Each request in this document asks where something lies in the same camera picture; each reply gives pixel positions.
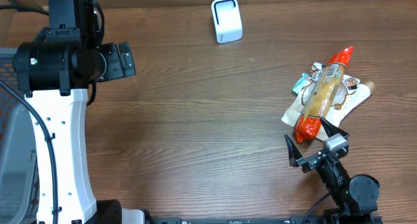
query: wire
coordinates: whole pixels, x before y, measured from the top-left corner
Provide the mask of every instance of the wire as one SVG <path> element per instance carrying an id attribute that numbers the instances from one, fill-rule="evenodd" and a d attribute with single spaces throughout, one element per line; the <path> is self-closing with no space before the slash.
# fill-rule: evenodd
<path id="1" fill-rule="evenodd" d="M 90 96 L 90 100 L 87 102 L 87 106 L 90 106 L 94 100 L 96 99 L 96 94 L 97 94 L 97 82 L 94 82 L 92 84 L 93 88 L 91 90 L 91 96 Z"/>
<path id="2" fill-rule="evenodd" d="M 302 220 L 301 224 L 305 224 L 305 222 L 307 221 L 307 218 L 310 216 L 310 214 L 314 211 L 315 208 L 318 207 L 318 205 L 323 202 L 331 193 L 327 193 L 326 195 L 324 195 L 324 197 L 321 197 L 307 212 L 307 214 L 304 216 L 304 219 Z"/>
<path id="3" fill-rule="evenodd" d="M 33 39 L 33 42 L 43 42 L 46 39 L 46 31 L 49 30 L 49 27 L 44 27 L 38 35 Z"/>
<path id="4" fill-rule="evenodd" d="M 91 3 L 93 4 L 94 7 L 96 7 L 96 9 L 97 9 L 97 11 L 100 14 L 100 17 L 102 19 L 102 24 L 101 24 L 100 30 L 99 30 L 99 32 L 96 33 L 96 40 L 98 42 L 98 44 L 96 44 L 96 45 L 98 46 L 102 43 L 103 38 L 104 38 L 104 14 L 103 14 L 102 8 L 100 7 L 100 5 L 98 4 L 97 1 L 92 0 Z"/>
<path id="5" fill-rule="evenodd" d="M 38 122 L 39 126 L 42 128 L 42 131 L 45 135 L 45 141 L 48 146 L 48 151 L 50 153 L 50 161 L 51 161 L 51 173 L 52 173 L 52 200 L 53 200 L 53 224 L 58 223 L 58 184 L 57 184 L 57 164 L 55 162 L 55 153 L 53 152 L 52 146 L 52 138 L 48 131 L 48 128 L 45 125 L 45 122 L 42 120 L 42 117 L 36 112 L 36 110 L 26 101 L 24 100 L 18 93 L 12 90 L 6 83 L 0 80 L 0 86 L 4 88 L 11 96 L 15 97 L 17 101 L 19 101 L 23 106 L 29 110 L 29 112 L 34 116 L 36 121 Z"/>
<path id="6" fill-rule="evenodd" d="M 3 9 L 17 9 L 17 10 L 22 10 L 26 12 L 37 12 L 37 13 L 41 13 L 47 16 L 50 15 L 49 12 L 46 12 L 44 10 L 39 10 L 35 8 L 30 8 L 30 7 L 23 7 L 23 6 L 18 6 L 18 5 L 0 5 L 0 10 L 3 10 Z"/>

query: white box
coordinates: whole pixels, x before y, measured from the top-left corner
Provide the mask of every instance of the white box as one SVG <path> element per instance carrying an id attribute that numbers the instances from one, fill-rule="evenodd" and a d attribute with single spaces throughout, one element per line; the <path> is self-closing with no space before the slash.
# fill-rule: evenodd
<path id="1" fill-rule="evenodd" d="M 242 20 L 237 0 L 214 0 L 211 4 L 211 11 L 218 43 L 232 42 L 242 38 Z"/>

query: white object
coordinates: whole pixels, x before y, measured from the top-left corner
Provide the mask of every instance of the white object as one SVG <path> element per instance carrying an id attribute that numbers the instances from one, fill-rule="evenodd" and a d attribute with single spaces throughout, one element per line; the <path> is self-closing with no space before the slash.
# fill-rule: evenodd
<path id="1" fill-rule="evenodd" d="M 52 139 L 58 178 L 59 223 L 80 219 L 88 221 L 97 211 L 91 191 L 85 149 L 85 108 L 87 89 L 72 89 L 71 95 L 61 96 L 59 90 L 33 91 L 26 100 L 44 120 Z M 44 133 L 31 115 L 35 130 L 40 180 L 39 207 L 36 218 L 52 223 L 52 178 L 48 146 Z"/>
<path id="2" fill-rule="evenodd" d="M 122 208 L 122 224 L 144 224 L 145 214 L 142 210 L 128 210 Z"/>
<path id="3" fill-rule="evenodd" d="M 242 38 L 242 20 L 237 0 L 214 0 L 211 4 L 218 43 Z"/>

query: label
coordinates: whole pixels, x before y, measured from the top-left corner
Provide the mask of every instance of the label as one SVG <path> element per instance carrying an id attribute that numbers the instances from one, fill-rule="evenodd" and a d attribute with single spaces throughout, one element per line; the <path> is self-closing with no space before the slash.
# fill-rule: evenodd
<path id="1" fill-rule="evenodd" d="M 317 71 L 317 72 L 314 72 L 313 73 L 313 76 L 311 77 L 312 78 L 312 80 L 314 80 L 314 81 L 318 81 L 319 80 L 319 78 L 321 77 L 321 74 L 323 73 L 323 71 Z"/>
<path id="2" fill-rule="evenodd" d="M 314 64 L 313 64 L 313 66 L 311 67 L 311 69 L 317 69 L 317 70 L 320 70 L 320 71 L 323 71 L 324 70 L 324 68 L 326 68 L 326 66 L 325 65 L 323 65 L 323 64 L 321 64 L 321 63 L 318 63 L 318 62 L 314 62 Z"/>
<path id="3" fill-rule="evenodd" d="M 323 103 L 321 103 L 318 117 L 323 116 L 324 110 L 326 109 L 327 101 L 328 100 L 324 100 Z"/>
<path id="4" fill-rule="evenodd" d="M 340 70 L 338 70 L 337 72 L 336 72 L 336 78 L 338 78 L 340 76 Z"/>
<path id="5" fill-rule="evenodd" d="M 336 73 L 336 70 L 338 69 L 338 66 L 339 66 L 338 64 L 330 65 L 330 67 L 328 67 L 326 78 L 334 77 L 334 74 Z"/>

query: plastic wrapper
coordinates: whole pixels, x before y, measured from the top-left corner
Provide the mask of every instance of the plastic wrapper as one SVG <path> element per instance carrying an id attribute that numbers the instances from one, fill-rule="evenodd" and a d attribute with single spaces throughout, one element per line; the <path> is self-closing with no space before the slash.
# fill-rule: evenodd
<path id="1" fill-rule="evenodd" d="M 316 82 L 295 126 L 297 141 L 313 139 L 320 130 L 320 117 L 325 117 L 342 82 L 352 57 L 353 47 L 335 54 Z"/>
<path id="2" fill-rule="evenodd" d="M 314 63 L 309 74 L 302 74 L 302 77 L 296 82 L 293 87 L 293 92 L 297 94 L 297 98 L 282 117 L 284 123 L 290 126 L 296 125 L 306 102 L 309 100 L 310 94 L 315 88 L 317 80 L 320 78 L 320 73 L 323 72 L 323 67 L 321 63 Z M 371 81 L 361 82 L 359 79 L 345 74 L 325 116 L 326 120 L 335 126 L 339 126 L 340 122 L 356 106 L 369 98 L 374 90 L 375 86 Z M 320 140 L 328 138 L 321 126 L 315 137 Z"/>

